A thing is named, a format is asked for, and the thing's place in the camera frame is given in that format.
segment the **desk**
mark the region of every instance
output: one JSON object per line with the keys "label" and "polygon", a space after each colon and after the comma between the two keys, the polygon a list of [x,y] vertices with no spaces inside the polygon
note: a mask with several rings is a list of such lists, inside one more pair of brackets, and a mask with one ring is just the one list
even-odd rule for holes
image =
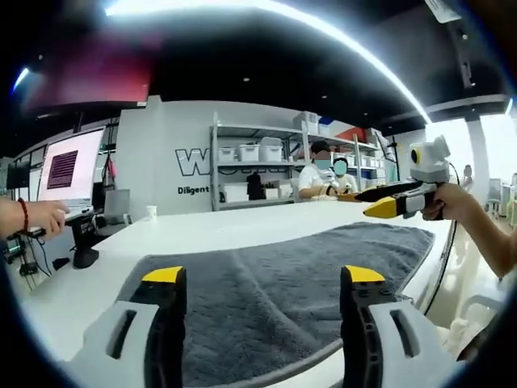
{"label": "desk", "polygon": [[[358,221],[379,222],[363,215],[368,206],[336,201],[306,202],[140,220],[97,244],[94,249],[99,251],[99,259],[91,267],[77,270],[70,264],[64,266],[27,297],[23,308],[51,356],[67,361],[81,348],[84,331],[114,302],[129,273],[144,256],[252,247]],[[405,295],[418,300],[439,263],[451,222],[424,221],[419,215],[382,222],[419,227],[435,234],[435,244],[427,259],[404,288]],[[310,369],[300,381],[307,386],[325,386],[322,378],[336,382],[343,377],[343,362],[340,350],[315,367],[324,373],[306,375]]]}

